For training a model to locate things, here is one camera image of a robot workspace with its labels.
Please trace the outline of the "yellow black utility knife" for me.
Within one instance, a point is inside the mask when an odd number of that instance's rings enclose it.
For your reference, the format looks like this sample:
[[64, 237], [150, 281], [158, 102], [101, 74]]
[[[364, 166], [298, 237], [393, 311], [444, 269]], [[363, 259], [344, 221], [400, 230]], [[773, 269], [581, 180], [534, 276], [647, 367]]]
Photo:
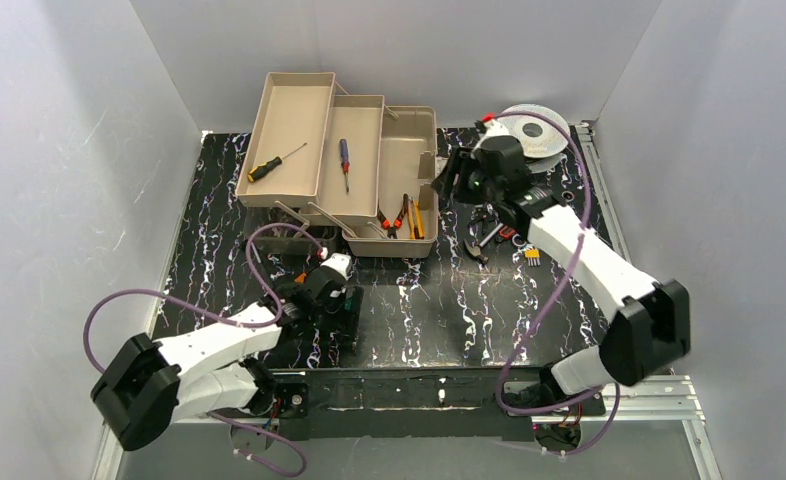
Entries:
[[411, 238], [423, 240], [425, 238], [425, 231], [421, 213], [418, 208], [418, 203], [412, 197], [408, 198], [408, 218], [411, 228]]

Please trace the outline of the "blue red screwdriver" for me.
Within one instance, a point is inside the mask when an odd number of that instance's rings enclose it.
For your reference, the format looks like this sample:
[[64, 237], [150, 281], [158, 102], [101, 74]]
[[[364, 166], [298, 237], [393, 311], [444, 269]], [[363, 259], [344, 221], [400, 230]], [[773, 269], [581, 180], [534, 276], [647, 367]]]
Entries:
[[339, 140], [338, 150], [339, 150], [339, 157], [340, 157], [340, 166], [344, 177], [345, 192], [349, 194], [350, 193], [350, 184], [349, 184], [350, 157], [349, 157], [348, 142], [345, 138], [341, 138]]

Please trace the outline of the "translucent brown beige tool box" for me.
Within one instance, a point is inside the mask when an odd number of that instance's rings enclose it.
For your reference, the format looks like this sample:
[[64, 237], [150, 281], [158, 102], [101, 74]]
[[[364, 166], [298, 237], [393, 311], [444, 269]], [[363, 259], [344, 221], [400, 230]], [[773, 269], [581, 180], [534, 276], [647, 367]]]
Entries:
[[353, 254], [425, 258], [438, 236], [436, 114], [350, 94], [332, 72], [270, 72], [235, 195], [301, 226], [335, 226]]

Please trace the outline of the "yellow black screwdriver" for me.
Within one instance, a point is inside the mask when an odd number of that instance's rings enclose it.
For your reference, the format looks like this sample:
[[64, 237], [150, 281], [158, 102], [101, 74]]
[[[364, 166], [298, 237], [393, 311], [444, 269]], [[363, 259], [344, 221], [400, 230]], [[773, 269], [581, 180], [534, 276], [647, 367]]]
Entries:
[[307, 143], [304, 142], [303, 144], [301, 144], [297, 148], [293, 149], [289, 153], [285, 154], [284, 156], [275, 156], [273, 159], [271, 159], [271, 160], [269, 160], [269, 161], [267, 161], [267, 162], [265, 162], [265, 163], [263, 163], [261, 165], [255, 166], [247, 174], [248, 181], [250, 183], [256, 183], [256, 182], [260, 181], [261, 179], [265, 178], [273, 170], [275, 170], [279, 166], [281, 166], [285, 159], [287, 159], [290, 156], [294, 155], [295, 153], [297, 153], [298, 151], [300, 151], [301, 149], [303, 149], [306, 146], [307, 146]]

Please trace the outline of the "red black cutter tool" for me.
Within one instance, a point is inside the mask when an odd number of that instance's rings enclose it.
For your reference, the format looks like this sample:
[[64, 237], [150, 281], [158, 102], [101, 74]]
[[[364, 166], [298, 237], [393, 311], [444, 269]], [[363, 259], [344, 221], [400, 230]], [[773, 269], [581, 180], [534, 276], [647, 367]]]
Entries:
[[506, 240], [512, 239], [516, 235], [516, 230], [508, 227], [503, 226], [497, 233], [497, 241], [504, 242]]

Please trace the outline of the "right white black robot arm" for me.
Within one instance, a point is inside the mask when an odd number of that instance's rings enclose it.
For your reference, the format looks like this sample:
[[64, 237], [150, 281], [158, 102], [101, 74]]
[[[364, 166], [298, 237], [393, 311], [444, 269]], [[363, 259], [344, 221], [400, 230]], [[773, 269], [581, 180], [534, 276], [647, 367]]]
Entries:
[[432, 183], [439, 197], [488, 204], [501, 223], [556, 261], [595, 301], [608, 327], [596, 345], [540, 370], [548, 399], [608, 383], [633, 386], [691, 350], [690, 296], [678, 281], [637, 269], [590, 229], [566, 200], [537, 182], [509, 135], [456, 147]]

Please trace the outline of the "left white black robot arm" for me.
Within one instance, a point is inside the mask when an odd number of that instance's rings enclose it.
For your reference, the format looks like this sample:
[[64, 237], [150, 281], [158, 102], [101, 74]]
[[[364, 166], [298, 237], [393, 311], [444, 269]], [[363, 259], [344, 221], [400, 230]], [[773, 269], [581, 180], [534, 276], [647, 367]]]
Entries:
[[276, 380], [259, 356], [307, 332], [354, 346], [364, 290], [324, 267], [278, 293], [280, 318], [263, 296], [227, 322], [157, 340], [141, 333], [123, 343], [90, 398], [124, 450], [139, 450], [172, 423], [214, 410], [303, 417], [292, 399], [307, 399], [307, 386]]

